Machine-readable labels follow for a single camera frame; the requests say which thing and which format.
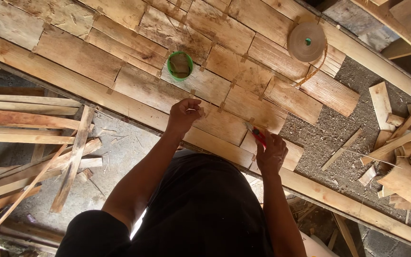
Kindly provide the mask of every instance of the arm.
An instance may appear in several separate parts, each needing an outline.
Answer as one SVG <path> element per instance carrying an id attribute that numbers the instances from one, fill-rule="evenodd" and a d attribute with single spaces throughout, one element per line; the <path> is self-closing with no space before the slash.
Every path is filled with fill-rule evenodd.
<path id="1" fill-rule="evenodd" d="M 115 186 L 102 210 L 123 222 L 129 231 L 140 218 L 163 178 L 180 141 L 200 115 L 198 99 L 184 99 L 172 106 L 168 126 L 150 152 Z"/>
<path id="2" fill-rule="evenodd" d="M 275 256 L 305 257 L 304 243 L 282 187 L 279 170 L 288 153 L 283 139 L 265 132 L 267 149 L 257 141 L 256 162 L 264 185 L 263 211 Z"/>

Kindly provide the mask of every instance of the green container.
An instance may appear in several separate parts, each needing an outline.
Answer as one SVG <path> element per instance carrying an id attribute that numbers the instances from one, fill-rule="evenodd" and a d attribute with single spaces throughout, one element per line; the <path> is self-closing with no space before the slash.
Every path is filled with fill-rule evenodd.
<path id="1" fill-rule="evenodd" d="M 171 57 L 174 56 L 174 55 L 178 55 L 178 54 L 185 54 L 185 55 L 186 55 L 186 61 L 188 62 L 188 67 L 190 67 L 190 72 L 188 73 L 188 76 L 186 76 L 186 77 L 183 78 L 183 79 L 177 78 L 176 76 L 174 76 L 174 75 L 172 74 L 172 71 L 171 71 L 171 62 L 170 62 Z M 185 52 L 183 52 L 183 51 L 173 52 L 173 53 L 169 56 L 169 58 L 168 58 L 168 71 L 169 71 L 169 73 L 171 74 L 171 76 L 172 76 L 176 81 L 183 81 L 183 80 L 187 79 L 187 78 L 190 76 L 191 72 L 193 72 L 193 60 L 191 60 L 191 57 L 190 57 L 189 55 L 187 55 L 187 54 L 186 54 Z"/>

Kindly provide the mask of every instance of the black shirt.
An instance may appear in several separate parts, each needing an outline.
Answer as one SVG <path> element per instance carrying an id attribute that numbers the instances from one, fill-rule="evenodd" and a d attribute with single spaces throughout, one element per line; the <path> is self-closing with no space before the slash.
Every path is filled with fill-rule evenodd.
<path id="1" fill-rule="evenodd" d="M 272 256 L 263 210 L 245 177 L 213 155 L 173 158 L 129 238 L 110 214 L 72 219 L 62 256 Z"/>

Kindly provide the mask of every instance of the hand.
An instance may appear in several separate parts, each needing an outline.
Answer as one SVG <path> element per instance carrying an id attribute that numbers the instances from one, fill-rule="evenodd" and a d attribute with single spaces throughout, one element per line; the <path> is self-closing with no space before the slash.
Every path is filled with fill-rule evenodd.
<path id="1" fill-rule="evenodd" d="M 264 135 L 266 137 L 267 148 L 264 150 L 263 144 L 256 140 L 256 144 L 258 145 L 256 163 L 261 171 L 261 176 L 269 177 L 278 175 L 286 154 L 288 154 L 288 148 L 286 148 L 286 143 L 282 137 L 272 134 L 267 130 L 264 132 Z"/>
<path id="2" fill-rule="evenodd" d="M 201 100 L 199 99 L 186 98 L 174 104 L 169 114 L 165 133 L 182 140 L 188 130 L 190 130 L 193 122 L 201 116 L 198 112 L 200 103 Z"/>

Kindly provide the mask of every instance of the red utility knife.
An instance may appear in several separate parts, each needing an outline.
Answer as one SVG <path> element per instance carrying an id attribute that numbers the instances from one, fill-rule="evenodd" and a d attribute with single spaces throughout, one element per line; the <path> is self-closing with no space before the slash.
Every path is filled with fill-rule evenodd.
<path id="1" fill-rule="evenodd" d="M 266 137 L 263 135 L 263 133 L 261 133 L 256 127 L 252 126 L 248 121 L 244 122 L 243 124 L 252 132 L 252 135 L 256 138 L 256 140 L 261 142 L 264 148 L 266 148 Z"/>

